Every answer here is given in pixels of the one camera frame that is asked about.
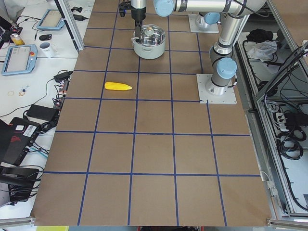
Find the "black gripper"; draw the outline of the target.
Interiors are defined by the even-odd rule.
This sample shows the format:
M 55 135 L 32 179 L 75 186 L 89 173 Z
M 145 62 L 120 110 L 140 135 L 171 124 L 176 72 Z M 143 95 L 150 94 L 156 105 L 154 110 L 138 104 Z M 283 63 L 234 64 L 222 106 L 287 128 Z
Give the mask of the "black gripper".
M 135 20 L 134 37 L 139 38 L 139 28 L 142 27 L 142 21 L 146 17 L 146 7 L 141 9 L 131 8 L 131 17 Z

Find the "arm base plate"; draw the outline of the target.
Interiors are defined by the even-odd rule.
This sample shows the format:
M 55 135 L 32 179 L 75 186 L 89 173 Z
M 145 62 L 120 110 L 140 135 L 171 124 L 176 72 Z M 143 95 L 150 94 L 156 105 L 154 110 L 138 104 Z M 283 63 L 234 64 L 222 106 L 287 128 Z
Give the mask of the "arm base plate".
M 231 79 L 227 86 L 218 87 L 212 83 L 212 74 L 197 74 L 196 78 L 200 103 L 237 104 Z
M 192 33 L 213 33 L 218 34 L 217 24 L 207 24 L 203 16 L 199 14 L 189 14 L 190 32 Z

